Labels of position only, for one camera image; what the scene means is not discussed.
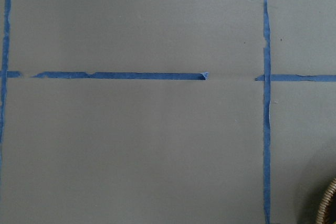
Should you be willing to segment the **brown wicker basket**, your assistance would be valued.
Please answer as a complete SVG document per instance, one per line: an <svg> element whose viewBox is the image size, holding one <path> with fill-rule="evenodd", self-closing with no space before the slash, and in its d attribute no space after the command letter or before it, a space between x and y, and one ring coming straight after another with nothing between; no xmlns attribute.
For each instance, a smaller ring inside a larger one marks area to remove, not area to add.
<svg viewBox="0 0 336 224"><path fill-rule="evenodd" d="M335 223L335 178L326 188L319 203L315 223L333 224Z"/></svg>

